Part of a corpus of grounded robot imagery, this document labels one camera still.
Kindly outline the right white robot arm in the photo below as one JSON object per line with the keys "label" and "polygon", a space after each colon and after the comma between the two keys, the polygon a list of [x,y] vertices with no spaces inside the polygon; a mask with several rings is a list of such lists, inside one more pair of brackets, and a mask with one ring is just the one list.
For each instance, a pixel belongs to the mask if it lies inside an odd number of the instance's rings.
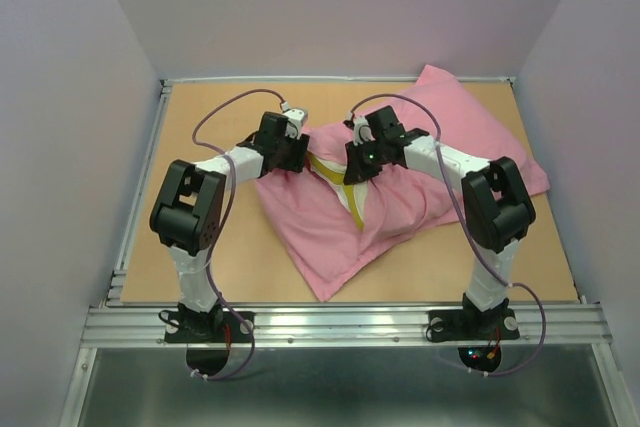
{"label": "right white robot arm", "polygon": [[349,113],[352,131],[345,145],[346,185],[372,180],[386,165],[429,175],[444,183],[474,253],[473,274],[465,293],[472,306],[460,313],[463,331],[482,337],[496,325],[497,308],[507,298],[513,258],[536,220],[520,170],[509,157],[488,160],[442,143],[435,132],[406,130],[390,106],[365,116]]}

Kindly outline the pink pillowcase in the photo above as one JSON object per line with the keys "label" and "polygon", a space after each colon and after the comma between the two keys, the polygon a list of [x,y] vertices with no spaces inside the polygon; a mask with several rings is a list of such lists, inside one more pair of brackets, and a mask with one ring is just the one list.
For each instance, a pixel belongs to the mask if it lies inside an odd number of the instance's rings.
{"label": "pink pillowcase", "polygon": [[[390,102],[406,129],[434,132],[443,142],[486,159],[513,159],[530,195],[549,189],[547,174],[516,138],[458,82],[427,65],[416,83]],[[341,123],[313,128],[308,153],[346,166],[352,133]],[[308,163],[299,174],[275,170],[255,183],[262,207],[295,267],[320,301],[327,301],[363,267],[416,233],[456,221],[444,183],[386,165],[366,183],[360,231],[333,189]]]}

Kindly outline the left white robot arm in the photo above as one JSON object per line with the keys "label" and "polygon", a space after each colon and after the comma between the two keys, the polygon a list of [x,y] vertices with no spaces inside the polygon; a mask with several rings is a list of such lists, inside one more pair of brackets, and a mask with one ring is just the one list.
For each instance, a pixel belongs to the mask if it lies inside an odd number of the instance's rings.
{"label": "left white robot arm", "polygon": [[178,311],[189,316],[188,329],[199,340],[215,339],[223,318],[209,281],[212,249],[223,227],[223,201],[241,183],[274,170],[303,171],[309,136],[303,132],[308,113],[287,109],[267,112],[256,132],[228,151],[205,161],[173,161],[150,215],[150,228],[169,248],[178,273]]}

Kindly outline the cream pillow yellow edge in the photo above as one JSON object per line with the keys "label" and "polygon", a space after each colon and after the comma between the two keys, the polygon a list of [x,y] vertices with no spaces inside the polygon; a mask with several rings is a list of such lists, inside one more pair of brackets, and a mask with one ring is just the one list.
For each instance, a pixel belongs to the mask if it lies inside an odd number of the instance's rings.
{"label": "cream pillow yellow edge", "polygon": [[333,189],[339,202],[350,214],[356,227],[363,231],[368,185],[366,183],[347,184],[345,181],[345,165],[320,158],[313,153],[308,153],[307,159],[311,171]]}

